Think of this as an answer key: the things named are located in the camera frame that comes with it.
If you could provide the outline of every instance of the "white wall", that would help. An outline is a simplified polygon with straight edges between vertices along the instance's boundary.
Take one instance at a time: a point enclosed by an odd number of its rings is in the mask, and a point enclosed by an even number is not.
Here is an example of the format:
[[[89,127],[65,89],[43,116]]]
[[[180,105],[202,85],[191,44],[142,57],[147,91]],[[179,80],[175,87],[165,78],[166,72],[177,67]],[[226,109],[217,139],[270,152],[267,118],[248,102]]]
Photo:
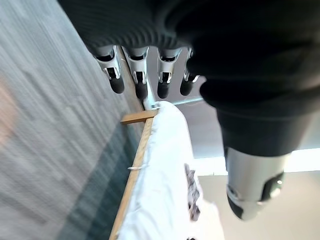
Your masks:
[[[242,222],[226,197],[227,176],[200,176],[204,198],[219,209],[226,240],[319,240],[320,171],[286,173],[280,196]]]

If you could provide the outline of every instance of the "wooden frame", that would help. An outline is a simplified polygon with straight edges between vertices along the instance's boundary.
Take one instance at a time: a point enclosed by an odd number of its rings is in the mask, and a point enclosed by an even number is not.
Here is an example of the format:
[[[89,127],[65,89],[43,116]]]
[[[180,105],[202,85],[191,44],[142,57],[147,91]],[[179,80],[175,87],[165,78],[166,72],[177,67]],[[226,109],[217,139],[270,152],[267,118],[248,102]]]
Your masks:
[[[136,150],[136,154],[132,164],[133,167],[140,167],[142,165],[148,139],[151,134],[152,123],[157,113],[158,113],[158,110],[142,111],[138,113],[125,115],[121,120],[121,123],[125,125],[132,124],[132,123],[145,122],[144,129],[139,142],[139,146]],[[118,231],[123,223],[126,209],[127,209],[133,188],[137,182],[138,175],[139,175],[138,170],[133,170],[130,172],[130,175],[121,199],[121,203],[113,223],[109,240],[116,240],[118,238]]]

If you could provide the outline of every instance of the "white cloth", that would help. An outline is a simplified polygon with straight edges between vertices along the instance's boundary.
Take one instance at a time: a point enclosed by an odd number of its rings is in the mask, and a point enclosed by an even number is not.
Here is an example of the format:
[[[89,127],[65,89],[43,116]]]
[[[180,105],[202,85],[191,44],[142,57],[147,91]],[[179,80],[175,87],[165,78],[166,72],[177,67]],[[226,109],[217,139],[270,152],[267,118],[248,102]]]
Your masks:
[[[159,102],[137,183],[119,240],[186,240],[188,183],[184,164],[193,160],[187,122],[169,102]]]

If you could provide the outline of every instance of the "gray fabric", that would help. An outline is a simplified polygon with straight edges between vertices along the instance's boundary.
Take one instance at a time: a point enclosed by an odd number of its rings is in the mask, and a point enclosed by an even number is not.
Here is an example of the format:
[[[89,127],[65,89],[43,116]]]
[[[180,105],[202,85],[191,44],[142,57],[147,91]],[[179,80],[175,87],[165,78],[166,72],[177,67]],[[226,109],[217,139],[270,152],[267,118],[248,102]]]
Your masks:
[[[0,0],[0,239],[108,239],[143,124],[55,0]]]
[[[190,170],[188,164],[184,164],[186,179],[188,182],[188,207],[190,213],[190,219],[197,221],[200,216],[200,209],[197,205],[197,200],[200,197],[200,192],[195,181],[195,171]]]

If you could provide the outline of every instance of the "gray floor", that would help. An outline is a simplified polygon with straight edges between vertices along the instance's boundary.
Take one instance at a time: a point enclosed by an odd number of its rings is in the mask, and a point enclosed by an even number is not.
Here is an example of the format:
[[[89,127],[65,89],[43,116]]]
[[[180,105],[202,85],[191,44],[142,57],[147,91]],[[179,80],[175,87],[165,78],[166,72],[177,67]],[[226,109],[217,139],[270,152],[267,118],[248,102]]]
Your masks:
[[[113,93],[55,0],[0,0],[1,240],[108,238],[143,127],[119,123],[141,110],[125,79]]]

